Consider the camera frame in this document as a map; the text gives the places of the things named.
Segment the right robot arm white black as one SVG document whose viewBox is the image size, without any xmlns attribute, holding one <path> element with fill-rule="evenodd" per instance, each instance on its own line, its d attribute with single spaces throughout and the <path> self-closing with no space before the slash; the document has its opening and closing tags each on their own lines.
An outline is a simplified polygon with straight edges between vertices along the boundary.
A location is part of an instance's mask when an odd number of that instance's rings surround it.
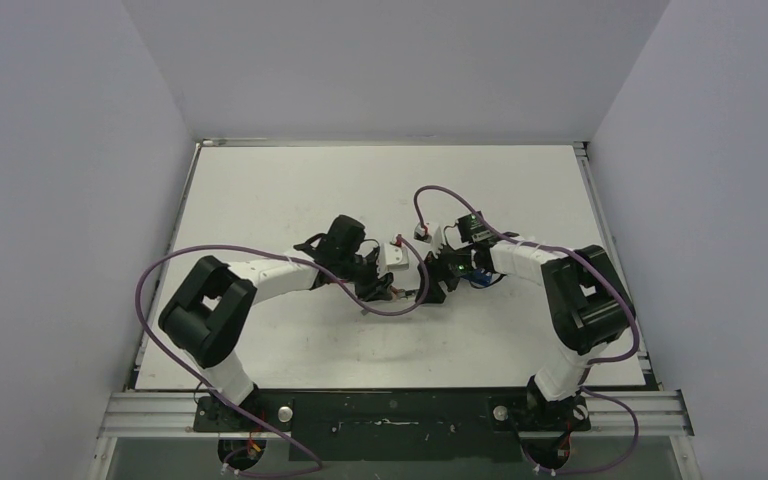
<svg viewBox="0 0 768 480">
<path fill-rule="evenodd" d="M 553 427 L 565 415 L 564 400 L 578 394 L 593 360 L 630 327 L 634 310 L 613 264 L 597 245 L 557 251 L 534 241 L 498 235 L 478 215 L 459 218 L 462 246 L 452 247 L 444 226 L 419 223 L 416 240 L 430 247 L 420 272 L 417 300 L 441 304 L 473 275 L 516 277 L 541 288 L 555 340 L 529 381 L 537 394 L 525 402 L 528 421 Z"/>
</svg>

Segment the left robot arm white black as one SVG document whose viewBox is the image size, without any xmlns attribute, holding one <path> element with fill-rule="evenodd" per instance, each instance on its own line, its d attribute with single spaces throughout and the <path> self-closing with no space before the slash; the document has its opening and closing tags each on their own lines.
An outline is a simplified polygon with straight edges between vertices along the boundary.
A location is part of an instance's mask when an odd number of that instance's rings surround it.
<svg viewBox="0 0 768 480">
<path fill-rule="evenodd" d="M 177 288 L 159 315 L 159 327 L 224 396 L 218 413 L 230 428 L 246 430 L 258 417 L 259 405 L 251 397 L 257 386 L 235 351 L 253 306 L 333 283 L 351 285 L 363 302 L 391 299 L 389 252 L 375 245 L 360 254 L 366 239 L 363 224 L 340 215 L 327 232 L 274 259 L 233 267 L 212 255 L 202 257 Z"/>
</svg>

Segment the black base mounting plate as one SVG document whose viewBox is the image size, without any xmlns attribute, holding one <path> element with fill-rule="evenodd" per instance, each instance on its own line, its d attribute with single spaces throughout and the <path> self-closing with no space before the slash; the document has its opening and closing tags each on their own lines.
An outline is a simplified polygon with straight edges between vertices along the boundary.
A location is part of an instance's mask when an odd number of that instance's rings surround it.
<svg viewBox="0 0 768 480">
<path fill-rule="evenodd" d="M 274 390 L 243 405 L 326 462 L 564 460 L 591 428 L 586 401 L 545 403 L 526 387 Z"/>
</svg>

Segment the aluminium frame rail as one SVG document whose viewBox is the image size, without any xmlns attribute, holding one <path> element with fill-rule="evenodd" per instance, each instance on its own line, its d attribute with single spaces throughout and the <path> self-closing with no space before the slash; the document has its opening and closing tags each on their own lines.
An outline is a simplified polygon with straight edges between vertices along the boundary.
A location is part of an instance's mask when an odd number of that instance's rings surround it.
<svg viewBox="0 0 768 480">
<path fill-rule="evenodd" d="M 636 414 L 640 436 L 692 436 L 693 426 L 684 397 L 675 391 L 610 391 Z M 586 399 L 591 429 L 586 436 L 618 437 L 632 432 L 625 409 L 598 398 Z M 243 432 L 202 432 L 194 428 L 198 416 L 186 392 L 129 392 L 111 396 L 99 435 L 109 438 L 243 438 Z"/>
</svg>

